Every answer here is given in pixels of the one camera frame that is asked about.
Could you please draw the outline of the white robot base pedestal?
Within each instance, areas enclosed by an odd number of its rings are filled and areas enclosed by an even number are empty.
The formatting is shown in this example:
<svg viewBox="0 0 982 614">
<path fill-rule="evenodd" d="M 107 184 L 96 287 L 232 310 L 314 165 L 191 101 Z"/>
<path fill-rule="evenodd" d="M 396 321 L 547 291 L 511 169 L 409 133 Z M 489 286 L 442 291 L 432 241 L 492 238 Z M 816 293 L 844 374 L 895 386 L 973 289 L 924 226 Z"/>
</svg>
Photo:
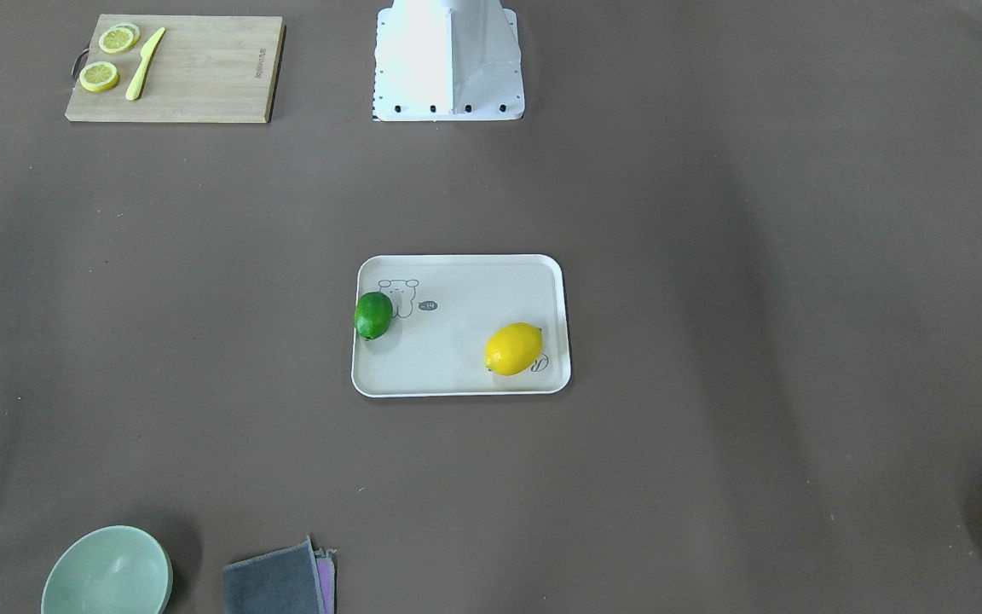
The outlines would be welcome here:
<svg viewBox="0 0 982 614">
<path fill-rule="evenodd" d="M 372 117 L 381 122 L 523 117 L 517 16 L 499 1 L 394 1 L 377 14 Z"/>
</svg>

